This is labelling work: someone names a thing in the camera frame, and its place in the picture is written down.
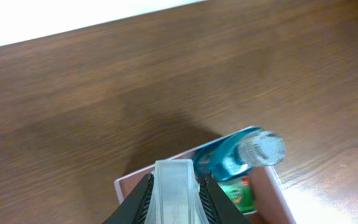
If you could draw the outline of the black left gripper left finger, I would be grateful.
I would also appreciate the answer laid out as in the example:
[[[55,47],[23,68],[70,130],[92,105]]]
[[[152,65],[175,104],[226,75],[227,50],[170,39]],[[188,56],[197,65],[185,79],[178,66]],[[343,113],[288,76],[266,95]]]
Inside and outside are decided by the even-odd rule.
[[[103,224],[145,224],[150,207],[154,176],[146,174]]]

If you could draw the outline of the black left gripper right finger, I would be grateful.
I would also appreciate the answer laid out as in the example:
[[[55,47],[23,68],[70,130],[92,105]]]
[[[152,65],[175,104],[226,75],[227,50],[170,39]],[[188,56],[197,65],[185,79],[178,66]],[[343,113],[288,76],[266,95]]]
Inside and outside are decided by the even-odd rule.
[[[211,174],[203,174],[200,180],[199,196],[209,224],[251,224]]]

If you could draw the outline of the green white soap bar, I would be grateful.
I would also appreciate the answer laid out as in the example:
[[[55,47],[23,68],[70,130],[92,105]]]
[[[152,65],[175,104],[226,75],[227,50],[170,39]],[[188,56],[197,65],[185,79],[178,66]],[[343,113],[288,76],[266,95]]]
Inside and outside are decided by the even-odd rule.
[[[257,211],[251,182],[247,175],[218,182],[218,185],[241,213],[248,215]]]

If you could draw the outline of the clear foam soap dispenser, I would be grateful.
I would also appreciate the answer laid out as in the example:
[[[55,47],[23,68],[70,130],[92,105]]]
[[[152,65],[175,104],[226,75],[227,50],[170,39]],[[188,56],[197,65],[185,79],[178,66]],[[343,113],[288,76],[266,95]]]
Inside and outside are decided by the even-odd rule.
[[[145,224],[208,224],[193,161],[155,162],[154,186]]]

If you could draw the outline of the teal mouthwash bottle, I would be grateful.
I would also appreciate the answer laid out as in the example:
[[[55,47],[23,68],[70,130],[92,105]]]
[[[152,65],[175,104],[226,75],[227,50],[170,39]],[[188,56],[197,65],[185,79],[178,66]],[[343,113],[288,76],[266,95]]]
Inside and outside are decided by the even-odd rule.
[[[274,166],[286,154],[286,145],[279,134],[250,127],[201,146],[193,163],[198,177],[208,173],[217,181],[227,181],[255,167]]]

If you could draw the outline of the white cardboard box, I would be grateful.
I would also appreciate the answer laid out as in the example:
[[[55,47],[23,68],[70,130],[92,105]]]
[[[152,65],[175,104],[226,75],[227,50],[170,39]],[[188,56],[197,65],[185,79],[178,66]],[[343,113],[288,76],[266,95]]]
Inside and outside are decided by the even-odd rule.
[[[181,152],[177,155],[174,155],[172,157],[163,160],[190,159],[193,161],[193,157],[195,153],[201,148],[201,146],[204,146],[207,143],[204,143],[200,146],[196,146],[192,149]],[[291,214],[291,211],[288,208],[288,205],[280,189],[278,183],[278,177],[274,167],[275,166],[255,167],[249,170],[245,174],[250,179],[252,190],[254,193],[254,202],[257,209],[255,213],[245,215],[250,220],[251,223],[255,215],[260,216],[261,219],[267,223],[293,223],[294,222],[293,215]],[[115,180],[114,188],[119,200],[119,205],[131,193],[131,191],[135,188],[135,186],[139,183],[139,181],[143,178],[143,176],[146,174],[152,174],[152,171],[154,171],[154,169],[155,169],[155,162],[152,165],[134,171],[130,174],[127,174]],[[202,176],[198,177],[195,173],[195,177],[200,187],[200,180]]]

